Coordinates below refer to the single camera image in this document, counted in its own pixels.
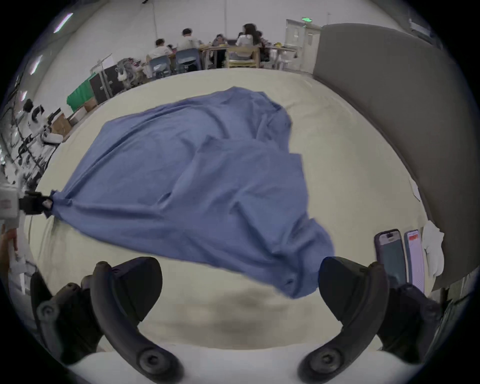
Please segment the person's left hand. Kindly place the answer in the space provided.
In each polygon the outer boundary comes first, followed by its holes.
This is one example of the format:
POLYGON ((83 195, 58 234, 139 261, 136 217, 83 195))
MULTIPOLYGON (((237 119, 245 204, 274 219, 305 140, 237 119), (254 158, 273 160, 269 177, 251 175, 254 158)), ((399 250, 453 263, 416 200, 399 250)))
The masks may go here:
POLYGON ((1 227, 1 239, 0 239, 0 269, 1 271, 7 271, 10 268, 10 251, 11 246, 14 252, 18 250, 17 247, 17 230, 7 229, 3 224, 1 227))

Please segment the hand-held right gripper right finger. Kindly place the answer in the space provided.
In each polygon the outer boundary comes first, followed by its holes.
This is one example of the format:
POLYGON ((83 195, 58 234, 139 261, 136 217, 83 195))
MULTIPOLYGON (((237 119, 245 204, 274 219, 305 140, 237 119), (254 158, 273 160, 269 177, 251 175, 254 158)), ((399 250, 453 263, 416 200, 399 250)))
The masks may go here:
POLYGON ((311 351, 298 366, 304 383, 327 383, 369 347, 375 336, 382 351, 410 364, 425 362, 441 321, 440 305, 414 285, 400 285, 382 264, 363 266, 342 257, 325 258, 319 292, 340 333, 311 351))

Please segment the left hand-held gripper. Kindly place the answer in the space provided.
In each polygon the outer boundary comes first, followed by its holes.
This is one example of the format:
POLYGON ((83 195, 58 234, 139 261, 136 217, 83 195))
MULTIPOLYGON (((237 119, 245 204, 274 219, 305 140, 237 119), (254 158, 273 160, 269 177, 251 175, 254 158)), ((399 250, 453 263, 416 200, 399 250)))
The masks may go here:
POLYGON ((55 193, 48 196, 36 191, 21 192, 10 183, 0 184, 0 219, 5 230, 19 227, 21 213, 25 215, 42 214, 45 218, 53 216, 55 193))

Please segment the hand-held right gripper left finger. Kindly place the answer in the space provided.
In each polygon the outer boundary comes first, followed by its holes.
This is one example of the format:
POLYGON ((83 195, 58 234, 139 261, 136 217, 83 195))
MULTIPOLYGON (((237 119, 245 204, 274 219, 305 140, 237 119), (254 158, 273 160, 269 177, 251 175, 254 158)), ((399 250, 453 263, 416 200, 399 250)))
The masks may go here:
POLYGON ((73 365, 95 353, 105 337, 150 381, 179 383, 184 375, 180 360, 138 330, 162 287, 161 267, 154 257, 137 257, 117 266, 100 261, 80 285, 68 283, 56 294, 37 271, 30 280, 30 298, 41 342, 55 360, 73 365))

